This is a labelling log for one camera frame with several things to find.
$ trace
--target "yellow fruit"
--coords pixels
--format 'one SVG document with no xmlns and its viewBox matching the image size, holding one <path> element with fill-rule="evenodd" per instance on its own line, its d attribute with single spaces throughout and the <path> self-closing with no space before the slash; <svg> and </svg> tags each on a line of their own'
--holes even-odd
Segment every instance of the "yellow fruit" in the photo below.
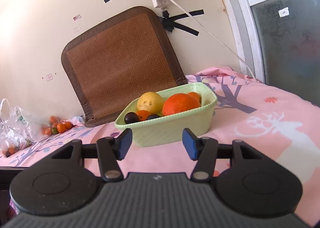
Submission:
<svg viewBox="0 0 320 228">
<path fill-rule="evenodd" d="M 146 110 L 151 114 L 158 114 L 162 111 L 163 98 L 155 92 L 146 92 L 141 95 L 137 102 L 137 110 Z"/>
</svg>

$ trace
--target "plastic bag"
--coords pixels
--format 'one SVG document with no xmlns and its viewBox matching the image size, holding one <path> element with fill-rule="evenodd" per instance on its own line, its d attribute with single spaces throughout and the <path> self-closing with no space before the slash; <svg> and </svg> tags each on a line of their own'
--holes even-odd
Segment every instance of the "plastic bag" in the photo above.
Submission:
<svg viewBox="0 0 320 228">
<path fill-rule="evenodd" d="M 9 105 L 9 117 L 5 117 L 1 112 L 4 101 L 9 105 L 7 99 L 0 103 L 0 151 L 4 157 L 9 157 L 45 136 L 41 133 L 41 123 L 18 106 L 11 108 Z"/>
<path fill-rule="evenodd" d="M 84 116 L 74 116 L 69 120 L 73 125 L 84 126 L 85 120 Z"/>
</svg>

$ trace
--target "circular pad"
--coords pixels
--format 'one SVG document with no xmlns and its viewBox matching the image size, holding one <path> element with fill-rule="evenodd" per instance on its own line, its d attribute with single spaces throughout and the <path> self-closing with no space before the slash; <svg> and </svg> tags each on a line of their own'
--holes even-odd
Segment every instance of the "circular pad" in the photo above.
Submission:
<svg viewBox="0 0 320 228">
<path fill-rule="evenodd" d="M 302 185 L 275 162 L 244 160 L 216 178 L 216 191 L 233 210 L 254 217 L 272 218 L 293 212 Z"/>
<path fill-rule="evenodd" d="M 35 164 L 11 183 L 18 209 L 37 216 L 55 216 L 86 205 L 95 196 L 97 180 L 89 170 L 66 160 Z"/>
</svg>

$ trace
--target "deer print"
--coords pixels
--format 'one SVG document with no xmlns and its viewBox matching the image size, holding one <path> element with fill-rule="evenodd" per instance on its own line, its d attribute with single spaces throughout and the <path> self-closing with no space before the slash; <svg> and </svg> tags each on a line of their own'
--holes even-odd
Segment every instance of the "deer print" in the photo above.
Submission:
<svg viewBox="0 0 320 228">
<path fill-rule="evenodd" d="M 280 165 L 293 172 L 302 183 L 308 181 L 314 170 L 320 167 L 320 149 L 311 140 L 311 138 L 296 128 L 301 127 L 301 122 L 281 121 L 284 113 L 264 114 L 264 119 L 259 117 L 250 117 L 247 124 L 252 128 L 264 130 L 257 135 L 246 135 L 240 133 L 237 128 L 235 132 L 241 137 L 261 137 L 271 132 L 281 133 L 292 141 L 291 145 L 286 148 L 280 157 L 276 160 Z"/>
</svg>

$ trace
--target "pink bedsheet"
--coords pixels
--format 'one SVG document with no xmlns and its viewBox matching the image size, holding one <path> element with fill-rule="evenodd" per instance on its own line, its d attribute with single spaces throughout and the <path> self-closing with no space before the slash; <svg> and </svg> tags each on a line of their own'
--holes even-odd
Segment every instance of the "pink bedsheet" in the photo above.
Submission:
<svg viewBox="0 0 320 228">
<path fill-rule="evenodd" d="M 320 108 L 289 92 L 254 82 L 230 68 L 209 68 L 187 78 L 189 82 L 205 83 L 218 97 L 210 130 L 204 136 L 226 144 L 242 139 L 297 175 L 303 183 L 303 196 L 296 214 L 309 225 L 315 225 L 320 218 L 317 121 Z M 0 158 L 0 165 L 31 166 L 72 139 L 78 138 L 88 144 L 119 134 L 113 122 L 95 128 L 77 126 L 9 158 Z M 132 144 L 119 165 L 125 175 L 128 172 L 186 172 L 190 175 L 195 162 L 188 158 L 179 141 L 143 148 Z M 100 175 L 97 160 L 87 159 L 85 166 Z M 228 160 L 218 160 L 214 174 L 228 167 Z"/>
</svg>

